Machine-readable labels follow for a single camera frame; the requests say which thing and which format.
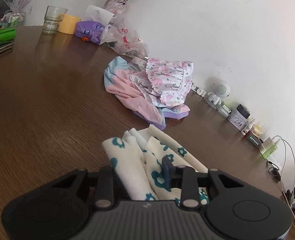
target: purple tissue package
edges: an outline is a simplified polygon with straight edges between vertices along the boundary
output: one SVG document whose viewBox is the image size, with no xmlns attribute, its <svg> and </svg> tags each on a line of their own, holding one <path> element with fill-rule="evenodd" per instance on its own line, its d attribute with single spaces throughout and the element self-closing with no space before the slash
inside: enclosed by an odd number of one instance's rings
<svg viewBox="0 0 295 240">
<path fill-rule="evenodd" d="M 105 27 L 99 22 L 81 21 L 76 24 L 74 35 L 82 38 L 83 41 L 91 41 L 99 45 L 104 30 Z"/>
</svg>

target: green case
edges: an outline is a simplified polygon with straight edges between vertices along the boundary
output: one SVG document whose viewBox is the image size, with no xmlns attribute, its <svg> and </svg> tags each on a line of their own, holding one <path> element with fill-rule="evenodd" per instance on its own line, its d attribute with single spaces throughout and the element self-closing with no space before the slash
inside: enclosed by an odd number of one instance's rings
<svg viewBox="0 0 295 240">
<path fill-rule="evenodd" d="M 0 41 L 9 41 L 15 38 L 16 30 L 14 28 L 6 28 L 0 30 Z"/>
</svg>

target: clear glass cup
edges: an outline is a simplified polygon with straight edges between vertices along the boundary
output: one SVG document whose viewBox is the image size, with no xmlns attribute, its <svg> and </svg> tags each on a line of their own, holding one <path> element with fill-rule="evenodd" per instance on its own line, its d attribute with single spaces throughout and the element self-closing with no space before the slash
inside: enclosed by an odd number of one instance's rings
<svg viewBox="0 0 295 240">
<path fill-rule="evenodd" d="M 48 6 L 44 16 L 42 32 L 45 34 L 55 34 L 66 12 L 66 8 Z"/>
</svg>

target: small white bottle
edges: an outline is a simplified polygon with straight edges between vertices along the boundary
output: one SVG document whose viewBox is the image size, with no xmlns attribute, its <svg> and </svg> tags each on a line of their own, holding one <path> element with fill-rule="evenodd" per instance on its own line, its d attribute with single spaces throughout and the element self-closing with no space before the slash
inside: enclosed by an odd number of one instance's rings
<svg viewBox="0 0 295 240">
<path fill-rule="evenodd" d="M 244 126 L 244 128 L 241 130 L 241 134 L 246 135 L 247 132 L 252 128 L 254 124 L 255 119 L 252 118 L 247 124 Z"/>
</svg>

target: purple trim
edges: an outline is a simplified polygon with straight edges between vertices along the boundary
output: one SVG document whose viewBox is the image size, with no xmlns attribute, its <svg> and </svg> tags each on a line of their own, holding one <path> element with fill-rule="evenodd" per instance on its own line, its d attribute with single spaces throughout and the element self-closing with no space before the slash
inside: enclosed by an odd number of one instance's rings
<svg viewBox="0 0 295 240">
<path fill-rule="evenodd" d="M 160 129 L 161 131 L 163 131 L 166 127 L 166 124 L 163 126 L 161 124 L 157 124 L 157 123 L 154 123 L 152 121 L 149 121 L 149 120 L 146 120 L 139 112 L 137 111 L 132 111 L 134 114 L 136 114 L 138 117 L 141 117 L 143 120 L 147 121 L 148 123 L 154 125 L 156 128 Z"/>
<path fill-rule="evenodd" d="M 180 114 L 164 111 L 163 114 L 164 114 L 164 117 L 167 117 L 167 118 L 182 119 L 182 118 L 189 115 L 189 111 L 184 112 L 184 113 L 180 113 Z"/>
</svg>

